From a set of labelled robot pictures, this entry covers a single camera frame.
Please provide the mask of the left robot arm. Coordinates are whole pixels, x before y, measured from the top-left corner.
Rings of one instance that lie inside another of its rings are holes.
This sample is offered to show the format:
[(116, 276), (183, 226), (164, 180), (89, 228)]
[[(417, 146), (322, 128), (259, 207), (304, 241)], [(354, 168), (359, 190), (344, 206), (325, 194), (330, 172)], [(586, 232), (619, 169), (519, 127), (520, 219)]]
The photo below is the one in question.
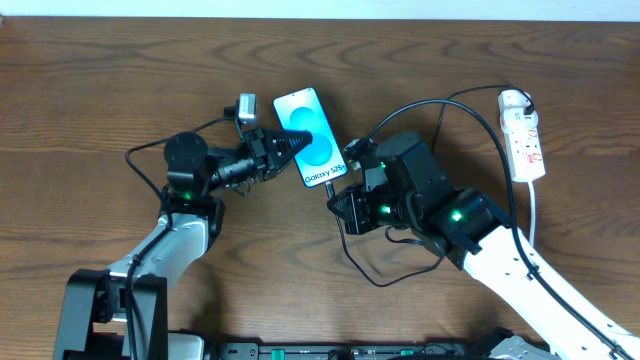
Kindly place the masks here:
[(214, 196), (267, 181), (312, 141), (308, 131), (254, 128), (236, 149), (213, 148), (195, 132), (165, 142), (168, 186), (154, 230), (104, 270), (79, 269), (65, 288), (57, 359), (214, 359), (205, 336), (168, 328), (168, 292), (220, 235), (224, 202)]

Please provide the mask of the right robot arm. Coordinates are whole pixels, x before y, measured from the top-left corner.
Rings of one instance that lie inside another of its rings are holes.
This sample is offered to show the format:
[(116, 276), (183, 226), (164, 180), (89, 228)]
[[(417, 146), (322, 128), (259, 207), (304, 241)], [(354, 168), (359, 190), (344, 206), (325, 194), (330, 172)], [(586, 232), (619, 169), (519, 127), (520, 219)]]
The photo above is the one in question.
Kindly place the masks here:
[(348, 234), (410, 230), (428, 251), (502, 298), (562, 359), (638, 358), (638, 336), (556, 272), (486, 194), (455, 188), (418, 134), (353, 141), (347, 150), (363, 181), (327, 207)]

